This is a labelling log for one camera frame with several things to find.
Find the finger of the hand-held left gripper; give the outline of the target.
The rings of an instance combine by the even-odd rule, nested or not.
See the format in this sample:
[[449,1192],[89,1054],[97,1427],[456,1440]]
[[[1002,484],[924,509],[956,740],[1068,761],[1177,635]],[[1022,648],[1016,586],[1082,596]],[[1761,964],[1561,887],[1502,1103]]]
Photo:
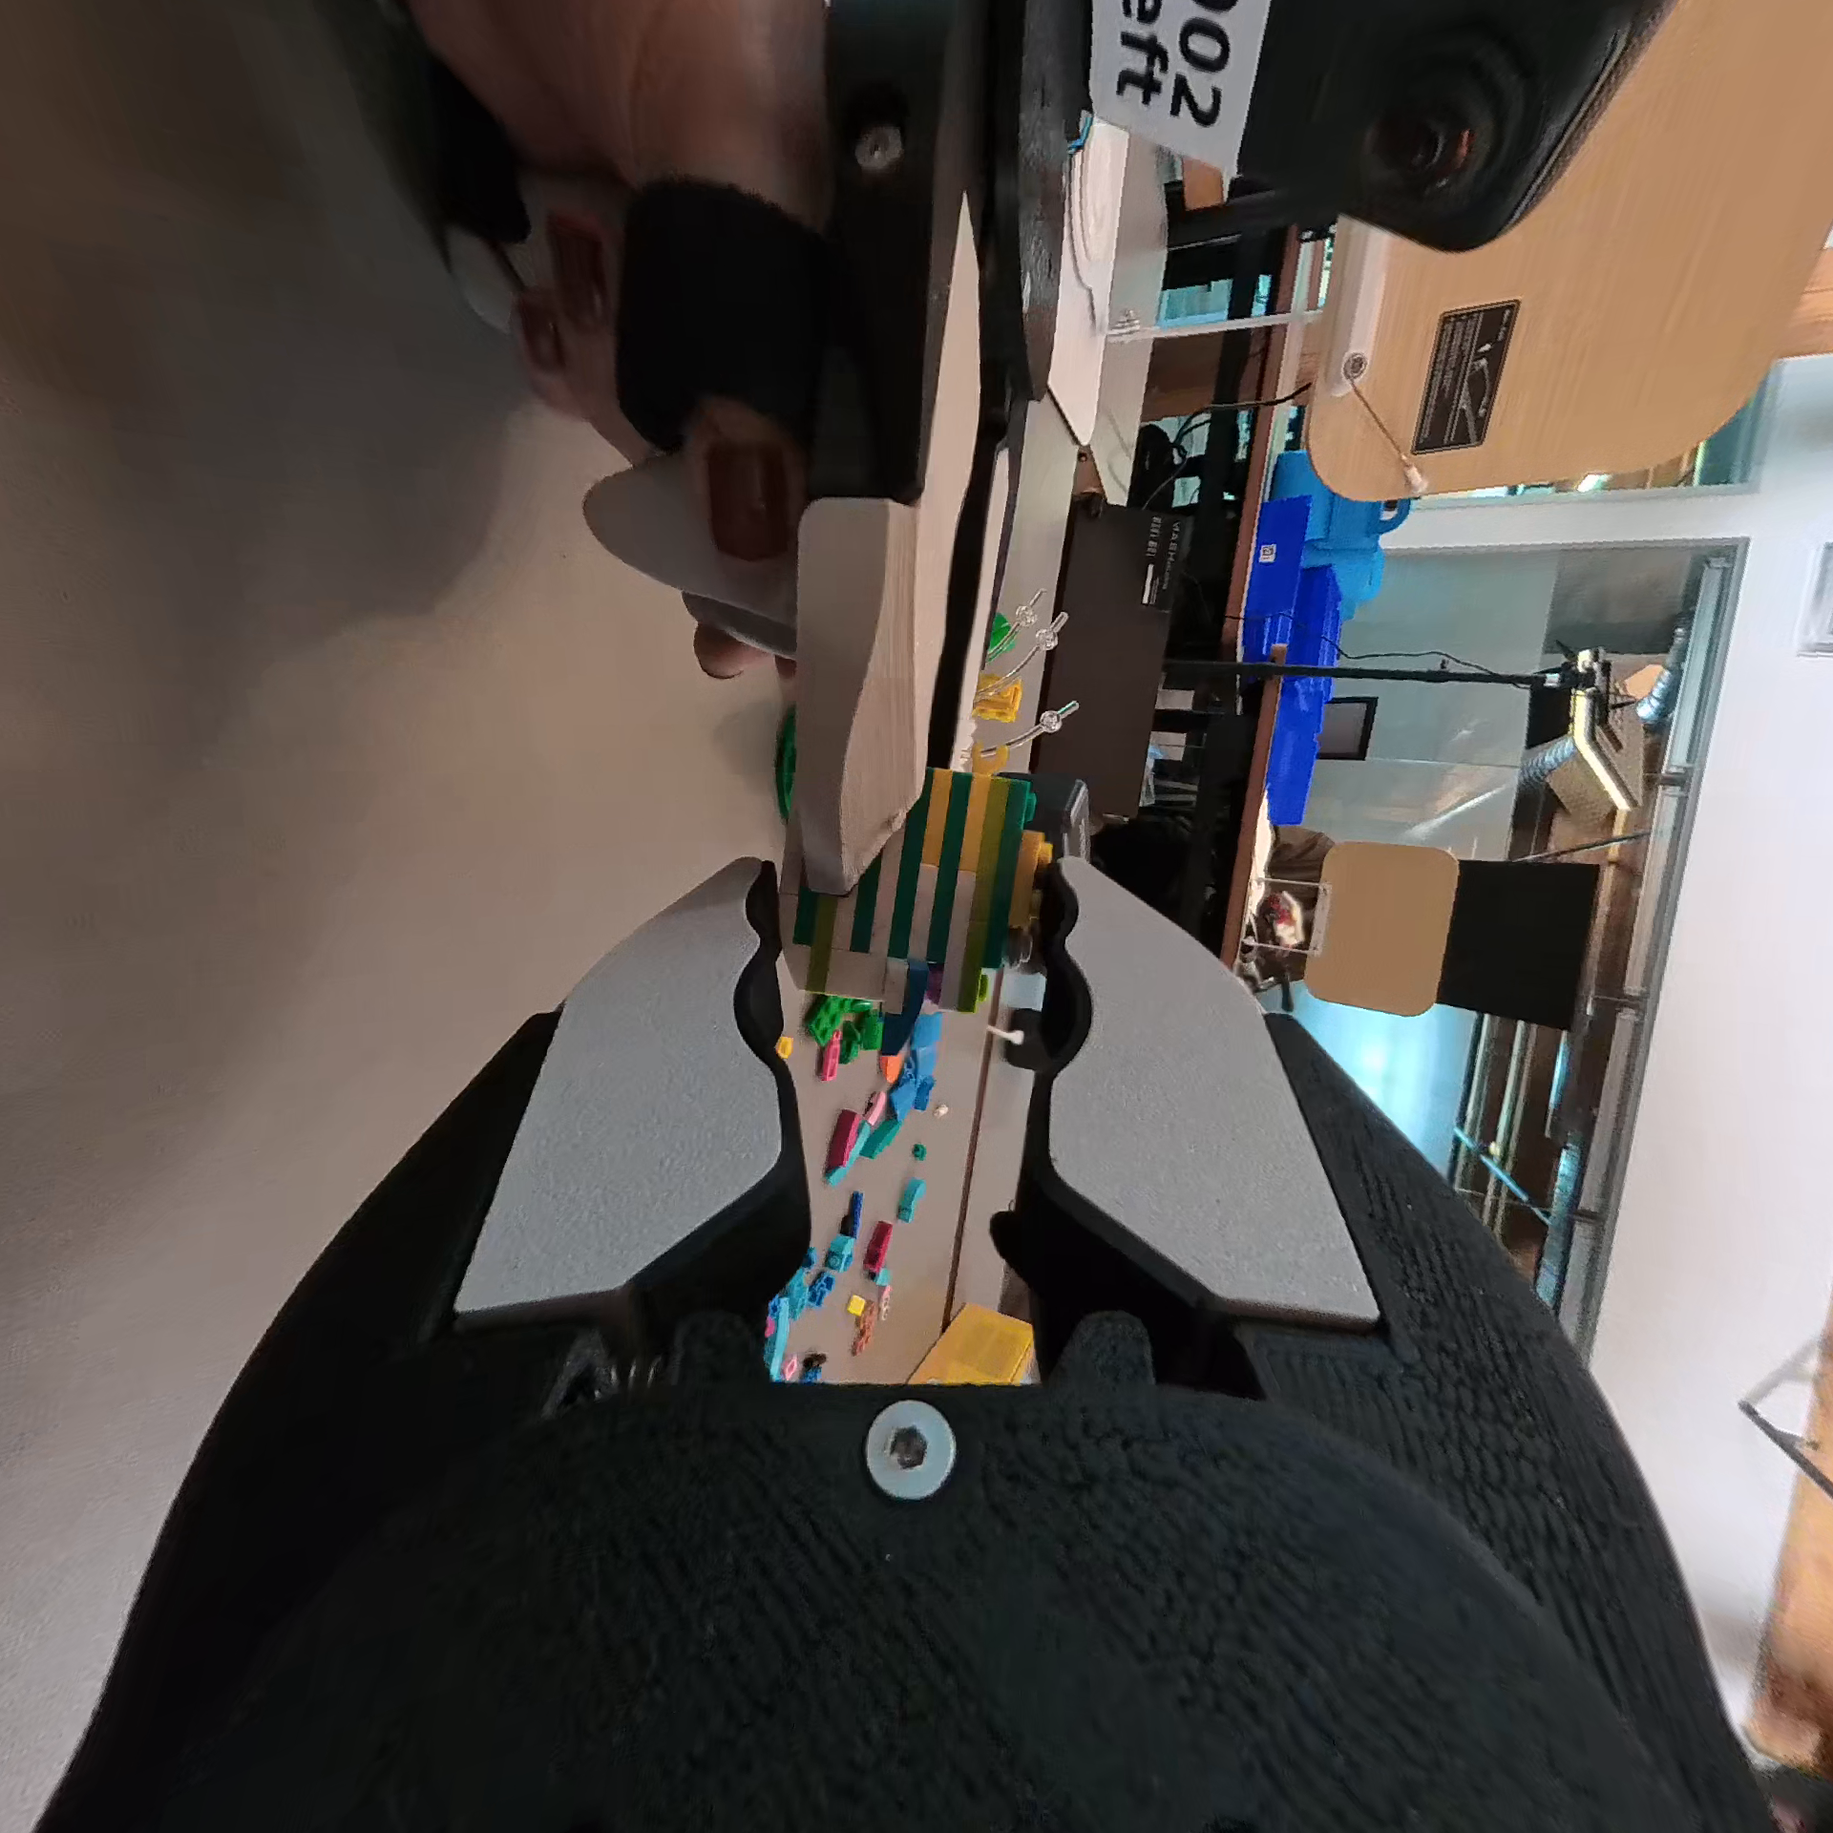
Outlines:
[[951,295],[930,401],[926,490],[918,499],[918,740],[924,761],[951,761],[964,664],[951,657],[956,552],[978,562],[982,536],[958,536],[978,445],[978,239],[972,202],[956,205]]
[[956,515],[820,499],[796,536],[794,827],[817,892],[852,892],[926,784]]

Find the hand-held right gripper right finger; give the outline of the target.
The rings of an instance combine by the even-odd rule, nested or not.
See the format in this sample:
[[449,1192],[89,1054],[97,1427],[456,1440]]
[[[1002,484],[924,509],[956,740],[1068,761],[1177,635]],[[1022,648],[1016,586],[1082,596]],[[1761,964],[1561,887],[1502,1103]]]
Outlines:
[[1189,929],[1088,857],[1046,882],[1046,1020],[1016,1217],[1113,1247],[1181,1303],[1379,1325],[1379,1295],[1270,1044]]

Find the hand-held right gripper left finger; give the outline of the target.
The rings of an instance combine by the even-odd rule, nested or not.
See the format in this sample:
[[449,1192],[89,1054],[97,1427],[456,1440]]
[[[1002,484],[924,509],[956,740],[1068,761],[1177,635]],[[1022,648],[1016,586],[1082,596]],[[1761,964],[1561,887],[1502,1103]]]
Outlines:
[[778,1062],[778,874],[736,857],[568,995],[496,1180],[463,1319],[758,1317],[810,1247]]

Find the striped toy brick tower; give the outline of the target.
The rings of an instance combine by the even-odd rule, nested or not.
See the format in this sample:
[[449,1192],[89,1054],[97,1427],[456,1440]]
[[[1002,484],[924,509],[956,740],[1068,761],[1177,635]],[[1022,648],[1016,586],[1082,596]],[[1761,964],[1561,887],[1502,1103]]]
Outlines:
[[1030,779],[938,768],[852,892],[817,892],[801,842],[788,837],[783,946],[794,983],[810,996],[866,996],[900,1012],[910,975],[926,970],[938,1010],[978,1012],[1041,905],[1052,845],[1030,822]]

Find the person's left hand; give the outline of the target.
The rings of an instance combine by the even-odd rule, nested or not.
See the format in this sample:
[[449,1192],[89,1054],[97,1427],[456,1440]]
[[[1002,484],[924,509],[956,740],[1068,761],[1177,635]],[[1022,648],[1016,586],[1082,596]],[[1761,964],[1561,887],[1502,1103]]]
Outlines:
[[657,183],[700,183],[820,229],[820,0],[420,0],[427,46],[552,183],[546,269],[517,343],[543,400],[644,455],[613,395],[624,211]]

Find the green brick tree model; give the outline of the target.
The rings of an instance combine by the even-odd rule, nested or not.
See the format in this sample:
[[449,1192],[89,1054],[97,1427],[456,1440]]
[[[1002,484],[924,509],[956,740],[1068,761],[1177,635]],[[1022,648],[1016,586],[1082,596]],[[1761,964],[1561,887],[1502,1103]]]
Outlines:
[[[987,657],[982,664],[1010,657],[1016,635],[1030,635],[1030,648],[1002,677],[999,670],[978,670],[978,683],[975,683],[975,722],[1016,724],[1016,713],[1022,713],[1022,670],[1030,666],[1030,657],[1056,653],[1056,642],[1068,635],[1068,612],[1056,612],[1041,627],[1041,592],[1011,617],[994,612],[987,617]],[[1082,701],[1035,711],[1035,722],[1022,736],[975,747],[975,761],[999,761],[1016,742],[1030,742],[1041,736],[1062,736],[1062,724],[1074,711],[1082,711]],[[794,822],[794,784],[796,784],[796,706],[783,711],[778,742],[774,742],[778,822]]]

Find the glass partition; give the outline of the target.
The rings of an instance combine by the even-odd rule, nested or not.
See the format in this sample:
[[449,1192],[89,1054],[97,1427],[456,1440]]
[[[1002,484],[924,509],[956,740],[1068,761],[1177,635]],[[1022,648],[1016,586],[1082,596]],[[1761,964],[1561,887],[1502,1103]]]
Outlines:
[[[1465,864],[1592,869],[1561,1020],[1436,1002],[1385,1018],[1297,995],[1305,1031],[1425,1150],[1591,1355],[1605,1317],[1635,1101],[1721,695],[1746,542],[1420,552],[1342,627],[1341,695],[1379,695],[1361,761],[1316,761],[1305,827],[1436,845]],[[1577,653],[1676,666],[1645,801],[1619,831],[1568,822],[1546,779],[1568,752]]]

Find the black equipment case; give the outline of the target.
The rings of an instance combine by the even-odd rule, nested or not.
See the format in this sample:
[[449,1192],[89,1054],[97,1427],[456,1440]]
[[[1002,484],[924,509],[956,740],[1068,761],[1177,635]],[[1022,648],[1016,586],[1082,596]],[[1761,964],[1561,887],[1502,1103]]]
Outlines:
[[1030,768],[1082,779],[1093,822],[1129,822],[1144,801],[1187,545],[1187,515],[1093,499],[1071,515],[1056,586],[1068,627],[1041,670],[1041,706],[1071,722],[1030,742]]

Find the scattered loose toy bricks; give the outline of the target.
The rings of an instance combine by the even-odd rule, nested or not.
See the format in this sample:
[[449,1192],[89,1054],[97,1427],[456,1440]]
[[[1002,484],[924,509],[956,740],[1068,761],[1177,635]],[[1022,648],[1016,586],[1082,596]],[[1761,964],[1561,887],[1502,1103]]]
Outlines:
[[894,1110],[883,1062],[859,1052],[820,1078],[794,1052],[810,1170],[810,1247],[770,1325],[778,1381],[908,1381],[972,1308],[1002,1303],[994,1252],[994,1140],[978,1137],[987,1020],[948,1012],[930,1103]]

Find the yellow toy box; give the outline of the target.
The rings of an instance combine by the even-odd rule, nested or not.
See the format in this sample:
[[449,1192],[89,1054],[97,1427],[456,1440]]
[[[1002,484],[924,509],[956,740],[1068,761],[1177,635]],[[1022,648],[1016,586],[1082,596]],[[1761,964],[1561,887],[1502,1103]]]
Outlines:
[[926,1349],[908,1389],[1028,1389],[1035,1381],[1035,1339],[1016,1317],[964,1303]]

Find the stack of blue bins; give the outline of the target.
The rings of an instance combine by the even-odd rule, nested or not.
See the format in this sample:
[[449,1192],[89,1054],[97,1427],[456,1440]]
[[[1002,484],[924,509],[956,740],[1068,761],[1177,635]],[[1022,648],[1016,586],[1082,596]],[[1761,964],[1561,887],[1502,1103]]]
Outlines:
[[[1334,666],[1342,622],[1381,592],[1381,536],[1405,518],[1413,499],[1342,499],[1316,477],[1305,452],[1283,452],[1251,530],[1244,664],[1269,664],[1270,648],[1286,648],[1291,666]],[[1331,695],[1324,677],[1291,677],[1283,687],[1269,752],[1270,827],[1305,822]]]

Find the LED panel light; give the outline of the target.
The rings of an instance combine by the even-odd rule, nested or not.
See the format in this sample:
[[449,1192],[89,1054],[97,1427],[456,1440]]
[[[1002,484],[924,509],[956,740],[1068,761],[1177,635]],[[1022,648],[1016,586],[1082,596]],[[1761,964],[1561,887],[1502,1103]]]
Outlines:
[[1621,670],[1609,653],[1577,653],[1592,692],[1576,695],[1568,752],[1551,768],[1557,804],[1592,831],[1619,831],[1645,801],[1653,742],[1669,724],[1676,666],[1645,664]]

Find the black wall plaque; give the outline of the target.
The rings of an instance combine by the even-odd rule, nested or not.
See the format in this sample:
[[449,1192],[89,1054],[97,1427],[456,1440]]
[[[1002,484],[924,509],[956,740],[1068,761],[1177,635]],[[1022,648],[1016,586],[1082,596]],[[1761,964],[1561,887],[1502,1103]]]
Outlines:
[[1456,308],[1436,327],[1436,349],[1413,434],[1414,455],[1477,452],[1502,395],[1520,304]]

